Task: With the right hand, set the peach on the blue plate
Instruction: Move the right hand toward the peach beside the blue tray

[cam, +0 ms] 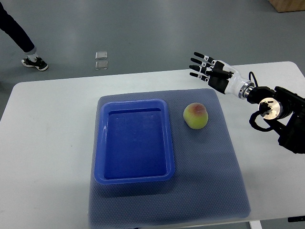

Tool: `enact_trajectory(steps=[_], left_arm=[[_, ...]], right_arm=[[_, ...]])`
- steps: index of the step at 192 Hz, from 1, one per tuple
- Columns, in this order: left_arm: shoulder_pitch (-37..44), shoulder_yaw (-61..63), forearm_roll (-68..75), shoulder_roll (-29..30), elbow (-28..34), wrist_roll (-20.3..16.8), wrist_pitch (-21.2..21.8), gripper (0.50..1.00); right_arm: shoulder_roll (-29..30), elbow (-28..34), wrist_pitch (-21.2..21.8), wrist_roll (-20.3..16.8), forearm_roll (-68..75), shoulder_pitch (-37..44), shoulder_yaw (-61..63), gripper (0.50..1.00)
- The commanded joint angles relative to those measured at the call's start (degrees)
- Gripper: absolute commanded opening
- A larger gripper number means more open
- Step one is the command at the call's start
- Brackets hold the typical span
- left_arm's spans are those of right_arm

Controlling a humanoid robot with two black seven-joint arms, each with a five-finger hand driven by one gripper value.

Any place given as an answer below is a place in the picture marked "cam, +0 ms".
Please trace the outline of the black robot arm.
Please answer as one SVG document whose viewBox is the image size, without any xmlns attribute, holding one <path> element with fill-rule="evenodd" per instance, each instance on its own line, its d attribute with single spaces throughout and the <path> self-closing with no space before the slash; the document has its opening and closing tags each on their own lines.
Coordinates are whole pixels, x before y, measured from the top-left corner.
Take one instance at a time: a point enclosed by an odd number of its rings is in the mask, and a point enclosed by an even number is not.
<svg viewBox="0 0 305 229">
<path fill-rule="evenodd" d="M 305 99 L 283 87 L 273 90 L 258 86 L 253 72 L 254 88 L 245 93 L 247 101 L 258 104 L 258 110 L 249 119 L 252 128 L 261 132 L 275 131 L 280 146 L 295 154 L 305 153 Z"/>
</svg>

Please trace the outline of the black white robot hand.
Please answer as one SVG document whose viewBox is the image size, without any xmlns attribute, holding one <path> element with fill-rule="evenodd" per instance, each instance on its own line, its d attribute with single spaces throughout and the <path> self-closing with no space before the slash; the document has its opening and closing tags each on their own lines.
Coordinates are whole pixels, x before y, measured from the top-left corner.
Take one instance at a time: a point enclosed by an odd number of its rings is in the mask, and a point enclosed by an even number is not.
<svg viewBox="0 0 305 229">
<path fill-rule="evenodd" d="M 210 56 L 195 52 L 195 58 L 190 65 L 190 76 L 198 78 L 222 94 L 233 94 L 240 99 L 246 99 L 255 87 L 251 80 L 243 78 L 240 72 L 229 64 Z"/>
</svg>

